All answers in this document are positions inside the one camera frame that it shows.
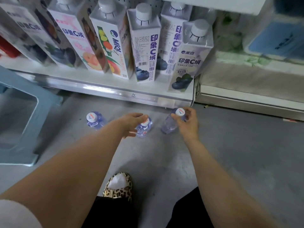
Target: right arm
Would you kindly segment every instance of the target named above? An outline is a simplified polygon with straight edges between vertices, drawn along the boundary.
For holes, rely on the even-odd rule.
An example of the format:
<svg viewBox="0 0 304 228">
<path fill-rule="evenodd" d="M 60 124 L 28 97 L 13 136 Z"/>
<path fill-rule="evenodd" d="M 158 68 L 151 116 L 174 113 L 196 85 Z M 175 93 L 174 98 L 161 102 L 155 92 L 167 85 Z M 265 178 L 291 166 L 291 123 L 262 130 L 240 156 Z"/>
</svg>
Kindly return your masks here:
<svg viewBox="0 0 304 228">
<path fill-rule="evenodd" d="M 215 228 L 274 228 L 269 215 L 209 154 L 198 137 L 198 121 L 192 108 L 187 122 L 172 114 L 190 151 L 201 197 Z"/>
</svg>

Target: left hand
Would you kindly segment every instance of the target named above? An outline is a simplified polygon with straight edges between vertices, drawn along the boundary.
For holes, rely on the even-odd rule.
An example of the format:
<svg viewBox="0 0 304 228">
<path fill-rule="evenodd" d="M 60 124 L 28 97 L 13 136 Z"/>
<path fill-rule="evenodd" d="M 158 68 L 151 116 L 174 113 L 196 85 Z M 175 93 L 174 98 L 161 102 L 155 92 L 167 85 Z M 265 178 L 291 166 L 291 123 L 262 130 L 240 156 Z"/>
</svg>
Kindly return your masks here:
<svg viewBox="0 0 304 228">
<path fill-rule="evenodd" d="M 142 113 L 130 113 L 122 116 L 117 119 L 120 122 L 120 125 L 124 129 L 124 136 L 126 137 L 135 137 L 137 130 L 135 129 L 140 123 L 143 123 L 148 118 L 148 115 L 143 115 Z"/>
</svg>

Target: left arm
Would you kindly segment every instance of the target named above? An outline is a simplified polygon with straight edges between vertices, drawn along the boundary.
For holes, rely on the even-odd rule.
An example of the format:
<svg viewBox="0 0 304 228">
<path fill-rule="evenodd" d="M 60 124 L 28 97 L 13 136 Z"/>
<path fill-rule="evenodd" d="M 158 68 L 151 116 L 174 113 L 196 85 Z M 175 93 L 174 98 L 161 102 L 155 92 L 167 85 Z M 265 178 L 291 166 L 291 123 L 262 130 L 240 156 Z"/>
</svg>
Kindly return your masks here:
<svg viewBox="0 0 304 228">
<path fill-rule="evenodd" d="M 131 113 L 55 155 L 2 195 L 23 204 L 43 228 L 81 227 L 123 137 L 148 115 Z"/>
</svg>

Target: barcode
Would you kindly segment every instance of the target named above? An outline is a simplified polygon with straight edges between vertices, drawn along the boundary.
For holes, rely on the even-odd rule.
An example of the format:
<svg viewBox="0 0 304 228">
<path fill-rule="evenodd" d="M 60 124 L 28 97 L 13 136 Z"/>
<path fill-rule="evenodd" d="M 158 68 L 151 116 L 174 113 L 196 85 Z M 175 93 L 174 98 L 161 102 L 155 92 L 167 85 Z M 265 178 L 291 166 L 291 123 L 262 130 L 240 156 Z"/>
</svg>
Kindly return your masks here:
<svg viewBox="0 0 304 228">
<path fill-rule="evenodd" d="M 147 62 L 139 62 L 138 66 L 145 66 L 147 64 Z"/>
<path fill-rule="evenodd" d="M 168 55 L 168 51 L 165 51 L 165 50 L 160 50 L 160 52 L 159 53 L 162 53 L 162 54 L 165 54 L 165 55 Z"/>
</svg>

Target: hand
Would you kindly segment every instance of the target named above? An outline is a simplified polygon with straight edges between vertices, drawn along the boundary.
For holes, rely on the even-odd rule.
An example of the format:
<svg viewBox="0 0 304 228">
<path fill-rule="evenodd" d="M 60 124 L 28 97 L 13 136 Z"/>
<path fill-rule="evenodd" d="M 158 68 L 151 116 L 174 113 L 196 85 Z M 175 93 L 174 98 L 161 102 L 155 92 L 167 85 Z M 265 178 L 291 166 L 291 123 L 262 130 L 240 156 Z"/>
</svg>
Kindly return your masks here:
<svg viewBox="0 0 304 228">
<path fill-rule="evenodd" d="M 171 117 L 177 121 L 179 131 L 183 136 L 184 141 L 199 140 L 199 123 L 197 121 L 195 109 L 190 107 L 184 107 L 183 109 L 186 111 L 186 122 L 176 114 L 171 114 Z"/>
<path fill-rule="evenodd" d="M 143 123 L 147 119 L 148 115 L 143 115 L 142 113 L 130 113 L 117 119 L 124 130 L 123 138 L 135 137 L 137 133 L 137 130 L 135 129 L 136 126 L 138 126 L 140 123 Z"/>
</svg>

